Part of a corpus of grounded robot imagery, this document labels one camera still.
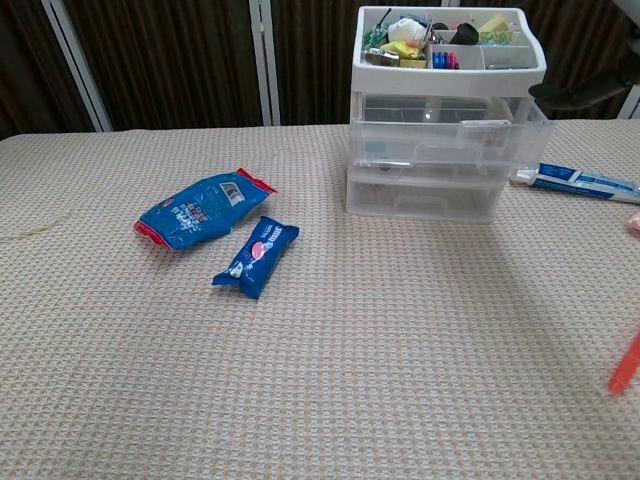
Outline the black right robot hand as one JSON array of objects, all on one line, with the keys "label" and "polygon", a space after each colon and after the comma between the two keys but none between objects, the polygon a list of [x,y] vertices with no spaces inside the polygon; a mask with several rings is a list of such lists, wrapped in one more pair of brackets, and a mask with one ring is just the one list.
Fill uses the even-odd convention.
[{"label": "black right robot hand", "polygon": [[628,84],[613,81],[589,81],[577,87],[559,88],[540,83],[529,88],[529,94],[547,107],[574,110],[591,107],[596,103],[622,93]]}]

